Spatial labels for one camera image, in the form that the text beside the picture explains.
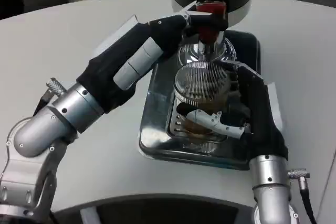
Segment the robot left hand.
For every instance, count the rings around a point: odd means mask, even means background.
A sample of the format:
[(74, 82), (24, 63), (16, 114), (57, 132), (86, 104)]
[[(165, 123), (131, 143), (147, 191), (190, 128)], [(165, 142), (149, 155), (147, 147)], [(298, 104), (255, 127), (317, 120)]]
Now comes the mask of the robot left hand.
[(198, 12), (195, 3), (147, 23), (132, 16), (106, 39), (76, 82), (108, 114), (134, 95), (136, 83), (158, 61), (173, 56), (183, 39), (206, 27), (225, 31), (228, 21), (222, 15)]

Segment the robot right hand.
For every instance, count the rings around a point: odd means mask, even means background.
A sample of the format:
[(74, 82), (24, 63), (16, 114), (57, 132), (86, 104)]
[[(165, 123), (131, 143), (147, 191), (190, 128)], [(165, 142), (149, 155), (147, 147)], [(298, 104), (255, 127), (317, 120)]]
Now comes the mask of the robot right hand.
[(232, 105), (221, 106), (218, 110), (203, 105), (180, 102), (176, 110), (187, 120), (220, 135), (233, 137), (246, 142), (247, 158), (251, 160), (260, 155), (274, 155), (288, 158), (285, 140), (274, 122), (268, 86), (263, 78), (246, 64), (238, 61), (208, 62), (200, 68), (201, 80), (187, 85), (195, 91), (207, 82), (207, 95), (211, 103), (227, 101), (227, 93), (219, 93), (220, 77), (223, 84), (234, 87), (238, 93), (239, 104), (248, 109), (245, 113)]

